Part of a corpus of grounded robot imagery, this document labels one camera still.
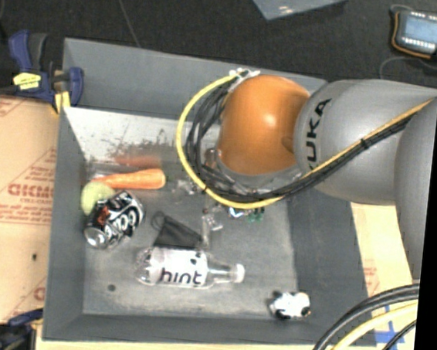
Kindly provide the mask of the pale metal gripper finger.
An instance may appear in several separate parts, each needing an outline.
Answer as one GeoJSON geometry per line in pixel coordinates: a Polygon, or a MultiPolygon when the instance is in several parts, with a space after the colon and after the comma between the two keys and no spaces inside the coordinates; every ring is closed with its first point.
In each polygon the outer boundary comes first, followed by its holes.
{"type": "Polygon", "coordinates": [[[174,185],[174,192],[182,195],[195,195],[198,192],[198,186],[189,180],[179,178],[174,185]]]}
{"type": "Polygon", "coordinates": [[[202,210],[202,221],[200,229],[201,246],[211,250],[219,245],[222,238],[223,225],[216,218],[216,212],[209,208],[202,210]]]}

